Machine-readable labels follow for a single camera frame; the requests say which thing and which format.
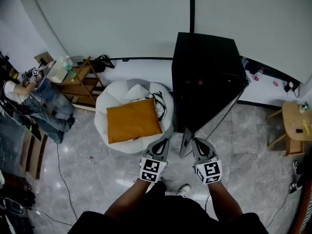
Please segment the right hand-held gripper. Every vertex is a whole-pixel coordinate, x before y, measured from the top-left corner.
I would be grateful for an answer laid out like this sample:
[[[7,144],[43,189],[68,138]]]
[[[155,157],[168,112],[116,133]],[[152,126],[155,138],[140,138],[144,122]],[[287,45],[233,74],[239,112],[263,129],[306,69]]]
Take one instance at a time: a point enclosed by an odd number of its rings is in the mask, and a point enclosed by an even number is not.
[[[215,155],[214,146],[204,139],[194,137],[192,147],[195,158],[193,169],[200,182],[207,185],[221,181],[222,165],[218,155]]]

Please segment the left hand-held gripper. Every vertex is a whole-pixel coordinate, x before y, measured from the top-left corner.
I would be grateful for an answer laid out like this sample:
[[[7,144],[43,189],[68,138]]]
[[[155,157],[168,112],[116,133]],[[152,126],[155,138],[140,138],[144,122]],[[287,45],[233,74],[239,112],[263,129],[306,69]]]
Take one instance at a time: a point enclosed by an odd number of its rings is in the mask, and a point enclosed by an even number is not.
[[[165,138],[150,143],[140,161],[140,179],[144,181],[159,181],[165,172],[168,162],[170,141]]]

